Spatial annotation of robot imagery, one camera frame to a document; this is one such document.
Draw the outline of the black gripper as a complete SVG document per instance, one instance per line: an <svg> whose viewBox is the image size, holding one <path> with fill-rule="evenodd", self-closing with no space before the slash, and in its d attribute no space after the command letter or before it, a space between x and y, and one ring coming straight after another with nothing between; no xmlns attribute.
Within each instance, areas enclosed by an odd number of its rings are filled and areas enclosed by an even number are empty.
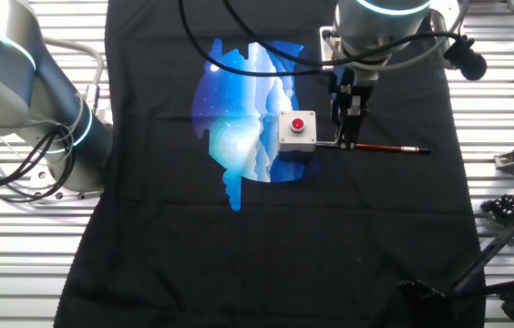
<svg viewBox="0 0 514 328"><path fill-rule="evenodd" d="M360 117L368 113L367 101L373 87L356 87L342 85L331 90L331 120L337 120L335 131L335 145L344 148L344 118L348 117L346 131L346 146L354 149L360 131Z"/></svg>

